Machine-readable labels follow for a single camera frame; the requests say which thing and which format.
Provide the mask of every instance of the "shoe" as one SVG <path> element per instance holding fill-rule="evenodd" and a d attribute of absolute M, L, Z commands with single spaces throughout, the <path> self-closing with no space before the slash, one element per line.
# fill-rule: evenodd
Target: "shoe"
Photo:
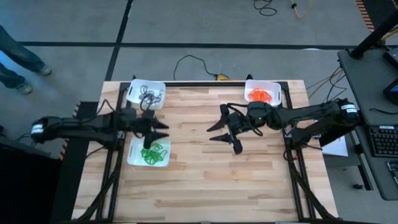
<path fill-rule="evenodd" d="M 50 75 L 51 72 L 52 72 L 51 69 L 48 66 L 44 65 L 44 67 L 40 69 L 38 72 L 36 72 L 36 74 L 45 77 Z"/>
<path fill-rule="evenodd" d="M 22 95 L 28 95 L 29 93 L 32 93 L 33 90 L 32 87 L 27 83 L 23 83 L 17 86 L 15 89 Z"/>

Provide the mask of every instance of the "concrete floor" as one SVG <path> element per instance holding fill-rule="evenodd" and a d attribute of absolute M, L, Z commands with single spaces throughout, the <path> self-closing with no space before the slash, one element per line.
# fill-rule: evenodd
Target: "concrete floor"
<path fill-rule="evenodd" d="M 87 47 L 85 43 L 114 42 L 127 0 L 27 1 L 24 5 L 0 1 L 0 24 L 19 41 L 74 42 L 77 47 L 28 47 L 53 69 L 39 78 L 0 54 L 0 62 L 25 76 L 34 87 L 29 96 L 0 88 L 0 124 L 17 138 L 30 124 L 46 115 L 70 116 L 77 101 L 98 101 L 113 47 Z M 308 1 L 298 0 L 302 11 Z M 160 49 L 121 47 L 111 80 L 133 75 L 149 80 L 172 80 L 178 59 L 192 54 L 206 60 L 208 69 L 243 79 L 247 74 L 265 80 L 302 79 L 307 86 L 336 69 L 336 50 L 294 50 L 294 45 L 356 45 L 369 32 L 355 0 L 314 1 L 309 16 L 296 20 L 290 1 L 274 1 L 278 10 L 263 17 L 250 0 L 135 0 L 129 13 L 124 43 L 276 44 L 281 49 Z M 191 58 L 180 63 L 178 80 L 208 80 L 203 65 Z M 345 79 L 341 86 L 349 88 Z M 329 90 L 322 88 L 310 99 L 321 103 Z M 333 90 L 332 96 L 338 93 Z M 354 101 L 350 90 L 340 95 Z M 38 146 L 57 157 L 60 141 Z M 345 220 L 396 223 L 398 202 L 383 201 L 373 192 L 351 189 L 360 182 L 355 168 L 328 168 L 340 217 Z"/>

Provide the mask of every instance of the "wooden tabletop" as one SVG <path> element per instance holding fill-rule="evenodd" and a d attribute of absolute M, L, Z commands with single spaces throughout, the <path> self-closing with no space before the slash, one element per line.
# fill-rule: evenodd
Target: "wooden tabletop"
<path fill-rule="evenodd" d="M 304 82 L 288 83 L 293 107 L 308 106 Z M 115 107 L 119 84 L 105 82 L 99 102 L 107 99 Z M 240 155 L 234 155 L 232 145 L 209 141 L 210 137 L 227 132 L 225 128 L 206 132 L 220 118 L 219 105 L 246 103 L 243 93 L 243 87 L 232 86 L 167 87 L 164 107 L 156 115 L 170 126 L 165 131 L 170 134 L 170 163 L 166 168 L 129 165 L 127 153 L 133 135 L 127 134 L 114 221 L 297 221 L 289 168 L 282 157 L 285 146 L 281 131 L 264 126 L 263 137 L 240 134 Z M 101 111 L 109 112 L 106 106 Z M 309 145 L 319 147 L 319 142 L 311 140 Z M 91 142 L 88 153 L 99 147 L 97 142 Z M 311 189 L 337 216 L 322 152 L 306 148 L 303 155 Z M 73 218 L 79 217 L 100 191 L 105 160 L 106 150 L 87 158 Z M 304 194 L 300 193 L 308 216 Z"/>

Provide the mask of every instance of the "jeans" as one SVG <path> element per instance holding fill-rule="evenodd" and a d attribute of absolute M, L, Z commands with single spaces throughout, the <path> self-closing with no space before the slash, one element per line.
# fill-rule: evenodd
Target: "jeans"
<path fill-rule="evenodd" d="M 38 72 L 45 66 L 36 54 L 16 42 L 2 26 L 0 26 L 0 50 L 18 65 L 32 72 Z M 0 63 L 0 82 L 8 88 L 16 88 L 25 82 L 25 78 Z"/>

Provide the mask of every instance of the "orange object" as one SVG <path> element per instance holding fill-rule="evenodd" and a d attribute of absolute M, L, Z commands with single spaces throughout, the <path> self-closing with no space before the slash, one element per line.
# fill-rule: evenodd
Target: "orange object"
<path fill-rule="evenodd" d="M 272 97 L 266 91 L 256 88 L 256 89 L 253 89 L 252 92 L 250 92 L 249 99 L 251 101 L 261 101 L 261 102 L 265 102 L 265 103 L 270 103 L 272 100 Z"/>

